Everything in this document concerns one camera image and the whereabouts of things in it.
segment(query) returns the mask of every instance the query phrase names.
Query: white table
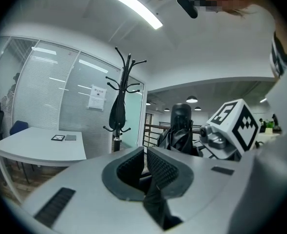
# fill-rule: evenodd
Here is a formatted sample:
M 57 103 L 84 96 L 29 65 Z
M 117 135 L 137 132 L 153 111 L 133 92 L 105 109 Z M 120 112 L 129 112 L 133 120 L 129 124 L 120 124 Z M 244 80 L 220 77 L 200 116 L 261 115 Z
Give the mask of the white table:
M 280 134 L 265 134 L 265 133 L 259 133 L 256 140 L 261 141 L 263 143 L 266 143 L 268 141 L 273 141 L 277 136 Z
M 76 135 L 76 140 L 55 141 L 55 135 Z M 30 127 L 0 141 L 0 169 L 16 198 L 22 202 L 3 158 L 43 165 L 68 167 L 86 159 L 81 132 L 48 130 Z

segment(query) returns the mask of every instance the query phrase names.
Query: vent grille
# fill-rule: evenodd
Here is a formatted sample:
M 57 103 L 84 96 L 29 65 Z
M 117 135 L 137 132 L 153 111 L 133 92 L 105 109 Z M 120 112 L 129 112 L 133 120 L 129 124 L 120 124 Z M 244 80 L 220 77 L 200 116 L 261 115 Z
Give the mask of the vent grille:
M 35 215 L 35 219 L 51 228 L 65 206 L 73 197 L 75 191 L 69 188 L 61 188 Z

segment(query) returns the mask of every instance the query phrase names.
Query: wooden floor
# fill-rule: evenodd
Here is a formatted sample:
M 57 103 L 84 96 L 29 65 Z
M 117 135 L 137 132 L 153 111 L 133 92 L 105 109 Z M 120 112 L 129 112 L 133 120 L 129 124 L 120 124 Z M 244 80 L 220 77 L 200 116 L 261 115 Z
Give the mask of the wooden floor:
M 21 163 L 19 162 L 19 168 L 17 163 L 13 160 L 8 160 L 8 171 L 12 176 L 14 185 L 16 186 L 18 193 L 21 195 L 22 200 L 24 200 L 33 190 L 38 186 L 48 181 L 58 173 L 62 172 L 66 167 L 47 167 L 41 166 L 40 168 L 36 165 L 33 165 L 34 171 L 30 164 L 24 163 L 24 168 L 28 177 L 30 184 L 27 183 Z M 4 185 L 2 174 L 0 171 L 0 194 L 4 197 L 7 197 L 17 204 L 20 205 L 16 197 L 11 192 L 8 185 Z

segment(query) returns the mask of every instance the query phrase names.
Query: white ceiling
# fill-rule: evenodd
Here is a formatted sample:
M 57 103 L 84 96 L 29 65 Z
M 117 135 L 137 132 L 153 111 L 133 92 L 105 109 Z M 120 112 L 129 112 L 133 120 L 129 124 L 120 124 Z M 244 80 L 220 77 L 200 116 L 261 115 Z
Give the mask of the white ceiling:
M 34 14 L 34 10 L 56 12 L 69 23 L 84 19 L 77 28 L 88 32 L 104 42 L 116 46 L 127 46 L 131 50 L 145 52 L 146 56 L 157 58 L 162 52 L 173 51 L 186 41 L 209 41 L 223 32 L 254 35 L 267 34 L 273 24 L 270 15 L 259 7 L 246 19 L 226 13 L 199 11 L 197 19 L 191 19 L 176 0 L 139 0 L 163 23 L 154 30 L 137 13 L 117 0 L 20 0 L 15 13 L 6 23 Z
M 192 109 L 199 106 L 204 112 L 215 112 L 224 102 L 239 98 L 249 105 L 259 103 L 273 85 L 270 81 L 229 81 L 175 88 L 148 94 L 148 100 L 156 104 L 147 109 L 162 112 L 176 103 L 186 103 L 188 96 L 196 96 L 198 102 L 189 104 Z

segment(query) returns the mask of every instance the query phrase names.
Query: black coat rack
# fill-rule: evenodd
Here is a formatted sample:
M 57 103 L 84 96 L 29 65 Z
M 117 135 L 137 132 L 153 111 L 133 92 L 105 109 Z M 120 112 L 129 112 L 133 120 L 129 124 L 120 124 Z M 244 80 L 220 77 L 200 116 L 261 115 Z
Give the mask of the black coat rack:
M 124 64 L 123 73 L 122 73 L 122 79 L 121 79 L 120 83 L 118 83 L 116 80 L 114 80 L 112 78 L 109 78 L 107 76 L 105 77 L 106 79 L 114 81 L 118 85 L 118 88 L 115 88 L 114 86 L 112 86 L 112 84 L 110 82 L 107 83 L 111 88 L 118 91 L 118 95 L 117 95 L 116 100 L 112 106 L 110 118 L 109 118 L 109 126 L 112 128 L 112 130 L 107 128 L 106 126 L 103 126 L 103 128 L 109 132 L 115 131 L 114 152 L 119 151 L 119 149 L 120 149 L 120 142 L 121 142 L 120 136 L 123 133 L 131 130 L 131 128 L 128 128 L 125 131 L 122 130 L 122 128 L 125 126 L 125 122 L 126 122 L 125 94 L 126 94 L 126 92 L 128 92 L 130 94 L 140 92 L 140 90 L 135 90 L 135 91 L 129 91 L 128 90 L 128 88 L 131 86 L 140 85 L 140 83 L 133 83 L 133 84 L 128 85 L 128 78 L 129 78 L 130 71 L 137 64 L 147 62 L 147 60 L 143 60 L 143 61 L 139 61 L 139 62 L 132 60 L 132 63 L 129 66 L 131 54 L 128 55 L 127 62 L 125 64 L 125 60 L 124 60 L 122 54 L 120 53 L 120 51 L 118 50 L 117 47 L 115 47 L 115 49 L 117 50 L 119 56 L 123 60 L 123 64 Z

